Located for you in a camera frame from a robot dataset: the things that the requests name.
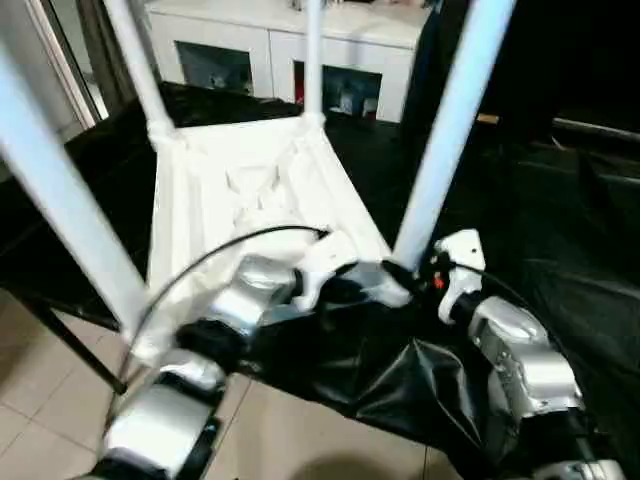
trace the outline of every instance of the black cable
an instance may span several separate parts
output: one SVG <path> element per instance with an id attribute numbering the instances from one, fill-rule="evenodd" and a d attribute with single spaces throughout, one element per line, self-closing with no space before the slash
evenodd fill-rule
<path id="1" fill-rule="evenodd" d="M 165 299 L 167 294 L 176 286 L 176 284 L 178 284 L 187 275 L 189 275 L 191 272 L 193 272 L 196 268 L 198 268 L 204 262 L 209 260 L 211 257 L 218 255 L 224 250 L 234 247 L 240 243 L 246 242 L 247 240 L 251 240 L 252 238 L 266 235 L 268 233 L 281 232 L 284 230 L 306 230 L 309 232 L 317 233 L 320 236 L 320 238 L 326 236 L 329 233 L 327 230 L 322 230 L 314 227 L 307 227 L 304 225 L 280 225 L 277 227 L 263 228 L 260 230 L 256 230 L 255 232 L 247 233 L 246 235 L 241 235 L 239 237 L 229 240 L 228 242 L 223 243 L 222 245 L 214 248 L 213 250 L 210 250 L 202 254 L 200 257 L 198 257 L 193 262 L 191 262 L 178 275 L 176 275 L 171 280 L 169 280 L 169 282 L 167 282 L 167 284 L 164 287 L 162 287 L 162 289 L 160 289 L 160 291 L 155 295 L 155 297 L 153 297 L 153 299 L 147 304 L 145 309 L 142 311 L 142 314 L 140 315 L 140 321 L 138 323 L 138 327 L 131 340 L 131 345 L 127 350 L 127 352 L 125 353 L 124 358 L 122 359 L 122 363 L 120 364 L 120 368 L 118 369 L 117 375 L 120 381 L 123 383 L 126 383 L 125 375 L 127 373 L 127 370 L 129 369 L 129 364 L 131 363 L 131 357 L 132 357 L 131 353 L 133 352 L 133 347 L 138 341 L 138 338 L 140 337 L 140 334 L 144 330 L 144 327 L 146 326 L 149 319 L 151 318 L 152 313 L 155 311 L 156 307 L 160 304 L 160 302 L 162 302 L 162 300 Z M 107 430 L 109 429 L 109 426 L 111 425 L 111 422 L 113 420 L 116 397 L 117 397 L 116 392 L 115 391 L 111 392 L 111 400 L 109 401 L 109 406 L 107 408 L 107 416 L 105 419 L 104 431 L 102 432 L 103 436 L 107 433 Z"/>
<path id="2" fill-rule="evenodd" d="M 491 281 L 493 284 L 503 289 L 505 292 L 509 293 L 511 297 L 513 297 L 515 300 L 521 303 L 522 307 L 529 310 L 529 313 L 531 313 L 534 317 L 540 318 L 540 316 L 536 314 L 535 309 L 531 306 L 531 303 L 529 303 L 526 298 L 520 295 L 515 288 L 511 287 L 504 280 L 500 280 L 498 277 L 496 277 L 495 275 L 489 272 L 485 272 L 484 270 L 481 270 L 479 268 L 472 267 L 471 265 L 465 265 L 464 263 L 458 263 L 450 260 L 449 265 L 453 267 L 462 268 L 464 270 L 469 270 L 470 272 L 477 273 L 481 277 L 486 278 L 487 280 Z"/>

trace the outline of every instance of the white cabinet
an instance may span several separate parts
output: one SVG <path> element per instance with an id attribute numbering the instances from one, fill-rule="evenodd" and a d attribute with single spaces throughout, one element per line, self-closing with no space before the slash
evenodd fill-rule
<path id="1" fill-rule="evenodd" d="M 288 0 L 157 0 L 147 5 L 163 79 L 300 100 L 305 14 Z M 430 13 L 345 2 L 323 19 L 325 107 L 400 121 L 414 48 Z"/>

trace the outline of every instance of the glass cabinet door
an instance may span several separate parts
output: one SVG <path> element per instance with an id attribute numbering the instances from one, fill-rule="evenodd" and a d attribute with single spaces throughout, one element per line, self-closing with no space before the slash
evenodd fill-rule
<path id="1" fill-rule="evenodd" d="M 253 95 L 249 52 L 176 42 L 185 83 Z"/>
<path id="2" fill-rule="evenodd" d="M 163 80 L 273 97 L 266 29 L 150 13 Z"/>
<path id="3" fill-rule="evenodd" d="M 294 61 L 295 101 L 304 104 L 304 62 Z M 323 66 L 322 106 L 324 111 L 353 117 L 376 118 L 382 74 L 352 68 Z"/>

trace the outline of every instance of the wall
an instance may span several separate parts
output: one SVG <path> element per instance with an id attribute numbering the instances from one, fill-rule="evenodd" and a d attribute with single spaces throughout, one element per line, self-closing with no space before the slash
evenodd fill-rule
<path id="1" fill-rule="evenodd" d="M 23 1 L 0 1 L 0 35 L 61 140 L 81 131 Z"/>

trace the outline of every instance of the white cabinet door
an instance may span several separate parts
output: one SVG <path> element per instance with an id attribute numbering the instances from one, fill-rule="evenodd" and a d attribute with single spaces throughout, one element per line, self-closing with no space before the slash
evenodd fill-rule
<path id="1" fill-rule="evenodd" d="M 247 81 L 251 84 L 251 94 L 273 97 L 269 34 L 266 29 L 156 13 L 150 13 L 149 20 L 153 51 L 164 80 L 182 84 L 202 83 L 194 82 L 189 74 L 200 79 L 206 74 L 207 62 L 212 70 L 218 68 L 216 63 L 229 61 L 232 70 L 241 70 L 238 64 L 243 61 L 242 56 L 246 56 L 246 63 L 249 64 L 247 70 L 250 68 Z M 229 73 L 229 76 L 234 75 L 242 75 L 242 72 Z M 217 76 L 212 72 L 211 84 L 200 86 L 223 86 L 218 85 Z"/>
<path id="2" fill-rule="evenodd" d="M 305 36 L 270 31 L 269 39 L 274 95 L 293 102 L 295 62 L 304 61 Z M 325 66 L 380 74 L 376 118 L 400 121 L 413 65 L 412 50 L 323 38 L 322 63 Z"/>

